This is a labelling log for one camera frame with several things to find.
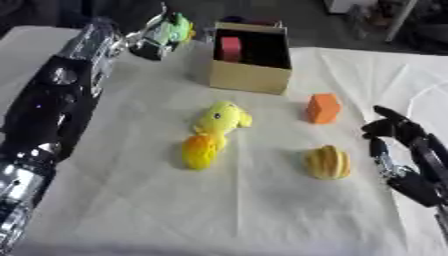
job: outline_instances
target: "orange cube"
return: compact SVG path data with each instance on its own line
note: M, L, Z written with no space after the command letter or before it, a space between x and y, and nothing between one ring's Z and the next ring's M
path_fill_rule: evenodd
M328 124L336 119L341 110L336 95L333 93L314 94L311 97L306 112L308 119L314 124Z

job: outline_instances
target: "robotic arm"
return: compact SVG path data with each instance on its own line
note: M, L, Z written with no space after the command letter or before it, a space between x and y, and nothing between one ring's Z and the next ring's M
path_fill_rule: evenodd
M363 137L370 140L370 156L381 176L390 187L417 203L436 207L436 219L448 241L448 151L419 124L388 108L375 106L374 110L385 118L363 126L362 130ZM386 143L379 137L394 138L407 147L419 172L394 164Z
M10 106L1 129L0 255L13 249L57 165L75 149L120 53L132 49L145 57L148 48L157 52L154 49L177 43L171 38L177 32L173 22L179 19L172 17L182 16L169 13L164 5L162 9L143 29L128 35L121 35L108 19L94 19L41 67ZM161 31L161 26L171 29ZM156 36L168 39L160 42Z

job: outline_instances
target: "red block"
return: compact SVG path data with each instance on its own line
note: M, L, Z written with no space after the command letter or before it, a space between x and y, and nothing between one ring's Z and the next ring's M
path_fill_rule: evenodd
M224 61L240 61L241 41L238 37L221 37L221 50Z

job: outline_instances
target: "stuffed animal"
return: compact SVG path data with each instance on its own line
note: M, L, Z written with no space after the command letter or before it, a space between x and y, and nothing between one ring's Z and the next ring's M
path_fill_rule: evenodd
M194 126L197 135L183 143L183 161L195 170L209 167L216 153L226 146L225 135L237 127L251 125L252 117L234 103L216 102Z

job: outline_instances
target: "orange plush ball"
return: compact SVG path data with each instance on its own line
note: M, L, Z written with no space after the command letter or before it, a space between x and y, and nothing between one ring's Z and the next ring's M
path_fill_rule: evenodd
M212 136L191 136L182 144L182 159L188 168L202 170L210 167L217 151L216 140Z

